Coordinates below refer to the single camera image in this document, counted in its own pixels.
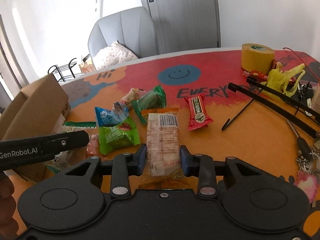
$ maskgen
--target white wall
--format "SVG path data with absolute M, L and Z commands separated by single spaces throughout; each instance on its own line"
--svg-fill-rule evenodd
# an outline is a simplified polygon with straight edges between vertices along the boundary
M 99 18 L 96 0 L 5 0 L 0 13 L 21 67 L 32 81 L 50 66 L 86 56 L 88 38 Z M 141 6 L 141 0 L 104 0 L 103 16 Z
M 320 60 L 320 0 L 218 0 L 221 46 L 290 47 Z

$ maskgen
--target human hand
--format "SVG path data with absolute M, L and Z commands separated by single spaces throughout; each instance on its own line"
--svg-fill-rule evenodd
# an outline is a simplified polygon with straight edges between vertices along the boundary
M 18 223 L 12 218 L 16 210 L 13 192 L 13 183 L 0 171 L 0 234 L 8 240 L 14 239 L 19 229 Z

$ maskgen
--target yellow plastic bag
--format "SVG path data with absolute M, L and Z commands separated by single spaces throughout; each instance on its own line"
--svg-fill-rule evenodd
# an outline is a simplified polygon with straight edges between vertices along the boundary
M 269 72 L 268 81 L 262 82 L 261 84 L 266 85 L 267 87 L 270 87 L 274 90 L 277 90 L 278 92 L 285 94 L 289 97 L 292 97 L 297 91 L 298 83 L 299 83 L 300 79 L 306 73 L 306 71 L 304 70 L 305 65 L 301 64 L 299 66 L 296 66 L 296 67 L 294 67 L 290 70 L 286 70 L 286 71 L 282 71 L 281 70 L 282 67 L 283 67 L 283 65 L 280 62 L 277 62 L 276 69 L 272 69 Z M 290 79 L 299 73 L 300 73 L 300 75 L 297 78 L 296 83 L 290 89 L 290 91 L 287 91 L 287 87 L 288 87 Z M 277 101 L 281 101 L 281 99 L 279 97 L 277 97 L 269 92 L 266 92 L 266 91 L 262 91 L 262 92 Z

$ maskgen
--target tape roll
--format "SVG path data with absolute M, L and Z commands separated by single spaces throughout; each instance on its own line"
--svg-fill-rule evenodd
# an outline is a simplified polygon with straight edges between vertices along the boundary
M 268 75 L 274 58 L 275 51 L 269 47 L 254 43 L 242 45 L 241 66 L 246 71 L 257 70 Z

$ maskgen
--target orange table surface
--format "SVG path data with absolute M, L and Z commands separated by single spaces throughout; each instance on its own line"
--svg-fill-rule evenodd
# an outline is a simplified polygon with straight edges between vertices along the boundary
M 276 59 L 285 62 L 287 68 L 299 65 L 297 58 L 286 51 L 276 51 Z M 315 61 L 305 56 L 309 64 Z M 296 178 L 298 166 L 296 164 L 296 138 L 286 123 L 286 119 L 266 106 L 253 102 L 251 106 L 225 131 L 221 127 L 225 121 L 232 119 L 250 100 L 241 93 L 233 93 L 227 89 L 229 82 L 247 86 L 253 90 L 243 76 L 241 70 L 241 51 L 221 51 L 198 54 L 188 54 L 176 57 L 153 59 L 142 63 L 124 66 L 114 70 L 102 71 L 85 76 L 69 84 L 63 85 L 69 95 L 72 106 L 68 121 L 94 121 L 94 107 L 111 109 L 112 104 L 121 99 L 130 88 L 150 90 L 161 85 L 167 95 L 168 107 L 179 107 L 180 144 L 186 145 L 192 154 L 202 153 L 214 160 L 223 161 L 227 156 L 236 156 L 275 176 L 290 175 Z M 214 123 L 207 128 L 188 131 L 189 109 L 183 97 L 204 92 L 207 97 L 204 104 L 207 113 Z M 285 103 L 273 101 L 290 113 L 295 110 Z M 130 110 L 130 116 L 137 124 L 142 143 L 146 142 L 146 126 L 142 125 Z M 298 118 L 318 130 L 316 124 L 298 113 Z M 311 145 L 313 139 L 298 129 L 299 133 Z M 135 152 L 138 146 L 117 150 L 108 157 L 112 159 L 116 154 Z M 13 180 L 17 200 L 30 183 L 18 176 L 10 176 Z M 132 191 L 141 183 L 140 178 L 130 177 Z M 101 190 L 109 192 L 110 176 L 105 176 Z M 308 217 L 304 231 L 317 239 L 320 226 L 320 201 L 317 208 Z M 20 229 L 25 226 L 15 213 Z

